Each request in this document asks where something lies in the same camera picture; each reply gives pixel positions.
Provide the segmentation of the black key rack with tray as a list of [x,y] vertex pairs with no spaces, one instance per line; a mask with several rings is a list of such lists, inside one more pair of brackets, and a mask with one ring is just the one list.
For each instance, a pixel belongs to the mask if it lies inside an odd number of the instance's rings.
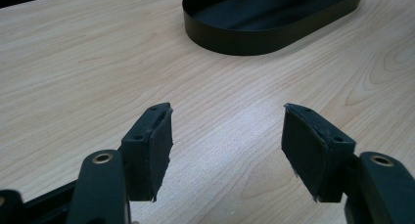
[[350,14],[360,0],[182,0],[185,30],[213,52],[275,52]]

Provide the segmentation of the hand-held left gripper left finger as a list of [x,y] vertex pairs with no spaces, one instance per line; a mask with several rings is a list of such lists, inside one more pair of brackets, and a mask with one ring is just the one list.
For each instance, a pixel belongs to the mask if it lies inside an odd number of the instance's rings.
[[133,202],[155,202],[173,146],[170,103],[149,107],[121,140],[126,191]]

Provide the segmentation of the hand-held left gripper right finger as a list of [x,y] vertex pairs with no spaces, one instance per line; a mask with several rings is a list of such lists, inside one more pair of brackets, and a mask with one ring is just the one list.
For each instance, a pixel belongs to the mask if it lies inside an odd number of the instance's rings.
[[307,190],[319,202],[339,202],[344,192],[343,169],[355,141],[310,108],[285,105],[282,151]]

